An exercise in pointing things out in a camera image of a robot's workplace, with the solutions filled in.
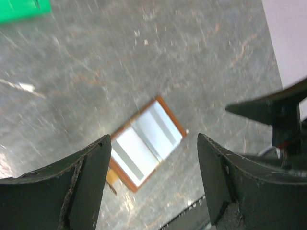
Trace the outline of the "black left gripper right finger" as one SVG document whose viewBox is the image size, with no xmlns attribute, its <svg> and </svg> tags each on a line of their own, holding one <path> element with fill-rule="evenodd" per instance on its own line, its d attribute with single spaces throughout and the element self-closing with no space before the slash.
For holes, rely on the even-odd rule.
<svg viewBox="0 0 307 230">
<path fill-rule="evenodd" d="M 234 153 L 205 134 L 197 138 L 210 222 L 219 230 L 304 230 L 307 160 Z"/>
</svg>

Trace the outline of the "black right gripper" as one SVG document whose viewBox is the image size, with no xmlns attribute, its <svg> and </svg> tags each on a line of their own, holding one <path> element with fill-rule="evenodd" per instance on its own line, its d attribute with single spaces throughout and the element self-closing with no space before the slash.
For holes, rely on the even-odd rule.
<svg viewBox="0 0 307 230">
<path fill-rule="evenodd" d="M 307 97 L 306 78 L 272 94 L 232 103 L 225 110 L 273 127 L 273 145 L 280 150 L 283 168 L 307 166 L 307 123 L 299 104 Z"/>
</svg>

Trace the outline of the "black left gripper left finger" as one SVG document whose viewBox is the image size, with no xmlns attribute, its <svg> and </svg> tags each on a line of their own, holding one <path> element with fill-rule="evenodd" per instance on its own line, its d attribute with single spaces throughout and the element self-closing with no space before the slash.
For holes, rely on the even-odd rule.
<svg viewBox="0 0 307 230">
<path fill-rule="evenodd" d="M 1 229 L 94 230 L 110 156 L 105 135 L 48 166 L 1 179 Z"/>
</svg>

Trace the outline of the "brown leather card holder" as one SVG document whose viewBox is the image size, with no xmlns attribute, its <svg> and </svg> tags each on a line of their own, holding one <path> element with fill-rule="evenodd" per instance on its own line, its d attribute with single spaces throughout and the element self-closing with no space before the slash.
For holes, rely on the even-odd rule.
<svg viewBox="0 0 307 230">
<path fill-rule="evenodd" d="M 114 183 L 121 180 L 137 192 L 186 136 L 162 96 L 155 96 L 111 135 L 110 189 L 116 193 Z"/>
</svg>

